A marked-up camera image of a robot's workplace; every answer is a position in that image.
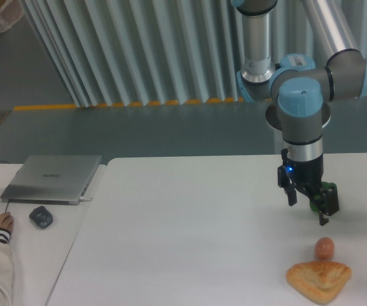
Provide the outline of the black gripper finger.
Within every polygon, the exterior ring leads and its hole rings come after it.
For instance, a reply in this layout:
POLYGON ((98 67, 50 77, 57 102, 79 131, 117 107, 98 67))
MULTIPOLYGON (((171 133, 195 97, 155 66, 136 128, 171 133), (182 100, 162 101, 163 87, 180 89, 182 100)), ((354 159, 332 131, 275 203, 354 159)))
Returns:
POLYGON ((339 211, 338 188, 335 183, 321 183, 317 194, 317 208, 321 226, 329 222, 329 216, 339 211))
POLYGON ((288 198, 288 205, 293 206, 297 203, 297 193, 293 185, 289 185, 284 188, 285 194, 288 198))

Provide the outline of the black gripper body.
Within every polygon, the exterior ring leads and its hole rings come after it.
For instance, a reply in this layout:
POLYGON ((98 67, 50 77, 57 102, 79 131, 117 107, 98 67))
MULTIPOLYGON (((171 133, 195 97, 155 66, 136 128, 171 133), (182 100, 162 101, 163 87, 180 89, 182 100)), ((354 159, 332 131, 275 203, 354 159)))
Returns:
POLYGON ((324 172, 322 154, 311 161, 294 161, 288 158, 288 149, 282 149, 281 158, 282 165, 277 169, 279 187, 293 185, 309 198, 318 193, 324 172))

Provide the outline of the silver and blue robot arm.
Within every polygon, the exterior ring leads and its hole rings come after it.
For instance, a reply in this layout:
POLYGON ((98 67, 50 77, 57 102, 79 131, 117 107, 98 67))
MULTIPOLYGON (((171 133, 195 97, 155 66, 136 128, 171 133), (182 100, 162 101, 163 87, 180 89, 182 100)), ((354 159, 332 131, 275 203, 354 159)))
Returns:
POLYGON ((281 131, 282 164, 278 186, 289 205, 297 195, 310 201, 319 223, 339 211, 338 190, 322 180, 323 127, 329 122, 328 102, 367 96, 367 58, 358 50, 340 7, 332 1, 304 1, 315 36, 327 56, 324 67, 312 58, 289 54, 279 63, 271 59, 271 14, 276 1, 233 1, 243 23, 244 61, 237 72, 245 101, 271 98, 267 122, 281 131))

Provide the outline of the person's hand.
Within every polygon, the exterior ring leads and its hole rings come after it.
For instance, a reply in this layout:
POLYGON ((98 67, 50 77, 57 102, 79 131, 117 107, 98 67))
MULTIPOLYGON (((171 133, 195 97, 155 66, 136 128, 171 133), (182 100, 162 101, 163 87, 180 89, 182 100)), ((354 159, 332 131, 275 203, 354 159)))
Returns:
POLYGON ((12 233, 14 227, 14 218, 10 212, 0 214, 0 230, 5 230, 9 234, 12 233))

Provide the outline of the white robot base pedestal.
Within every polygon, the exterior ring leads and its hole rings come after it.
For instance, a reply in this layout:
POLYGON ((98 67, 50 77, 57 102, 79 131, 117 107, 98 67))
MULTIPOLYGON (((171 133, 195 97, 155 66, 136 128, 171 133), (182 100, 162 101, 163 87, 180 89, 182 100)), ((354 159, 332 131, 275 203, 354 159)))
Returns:
MULTIPOLYGON (((283 137, 280 120, 276 113, 276 105, 271 102, 266 109, 266 122, 274 135, 274 153, 279 154, 283 148, 283 137)), ((331 109, 327 103, 322 105, 322 128, 324 129, 331 120, 331 109)))

